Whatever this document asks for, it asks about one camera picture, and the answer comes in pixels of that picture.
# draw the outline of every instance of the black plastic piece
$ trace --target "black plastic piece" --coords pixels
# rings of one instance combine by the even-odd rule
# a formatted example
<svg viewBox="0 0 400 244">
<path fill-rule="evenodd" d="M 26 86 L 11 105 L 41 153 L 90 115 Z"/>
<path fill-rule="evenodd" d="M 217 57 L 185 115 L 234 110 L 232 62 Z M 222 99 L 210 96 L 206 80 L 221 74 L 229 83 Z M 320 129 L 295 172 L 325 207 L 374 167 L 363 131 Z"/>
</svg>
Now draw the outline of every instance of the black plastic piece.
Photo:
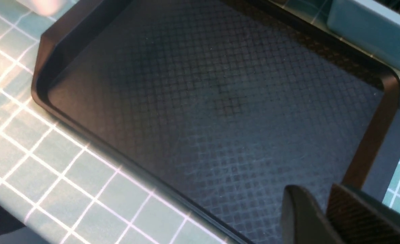
<svg viewBox="0 0 400 244">
<path fill-rule="evenodd" d="M 284 244 L 345 244 L 313 195 L 297 185 L 284 189 L 281 227 Z"/>
<path fill-rule="evenodd" d="M 32 95 L 241 243 L 281 242 L 285 185 L 381 200 L 400 158 L 397 76 L 261 0 L 81 0 Z"/>
</svg>

